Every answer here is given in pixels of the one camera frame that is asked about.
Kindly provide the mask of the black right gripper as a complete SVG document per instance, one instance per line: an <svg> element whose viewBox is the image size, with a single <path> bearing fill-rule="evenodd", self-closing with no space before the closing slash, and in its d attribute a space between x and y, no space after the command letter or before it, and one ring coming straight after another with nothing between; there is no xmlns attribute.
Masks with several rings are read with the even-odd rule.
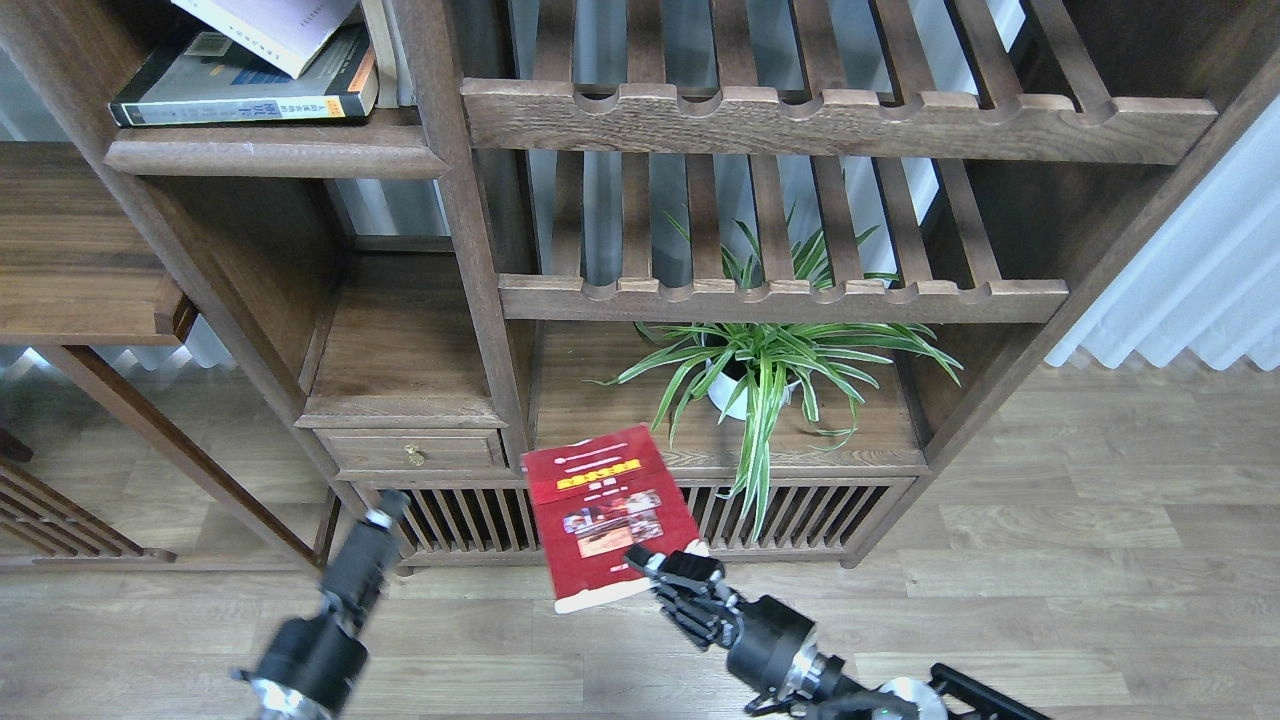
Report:
<svg viewBox="0 0 1280 720"><path fill-rule="evenodd" d="M727 585L718 559L634 544L625 561L650 580L660 611L695 647L727 650L731 675L777 701L813 697L820 675L813 620L768 594L748 601Z"/></svg>

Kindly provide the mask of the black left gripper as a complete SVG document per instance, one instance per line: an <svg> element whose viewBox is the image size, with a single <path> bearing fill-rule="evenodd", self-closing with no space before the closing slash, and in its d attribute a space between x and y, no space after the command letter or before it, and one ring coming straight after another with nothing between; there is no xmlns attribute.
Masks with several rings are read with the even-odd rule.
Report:
<svg viewBox="0 0 1280 720"><path fill-rule="evenodd" d="M362 629L387 571L401 561L396 528L407 503L406 493L381 489L320 580L323 611L284 621L255 670L236 669L259 697L261 719L339 717L369 657L352 632Z"/></svg>

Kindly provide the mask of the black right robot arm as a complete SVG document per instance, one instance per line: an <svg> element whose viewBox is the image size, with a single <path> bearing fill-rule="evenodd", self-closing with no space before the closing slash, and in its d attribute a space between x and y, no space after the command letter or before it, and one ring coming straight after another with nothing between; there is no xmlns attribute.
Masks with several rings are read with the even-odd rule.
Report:
<svg viewBox="0 0 1280 720"><path fill-rule="evenodd" d="M803 719L1042 719L1043 714L945 664L928 682L897 678L864 687L845 661L817 647L815 623L763 594L746 600L726 582L722 561L641 544L626 562L652 580L660 611L699 648L727 651L726 669L756 692L751 717Z"/></svg>

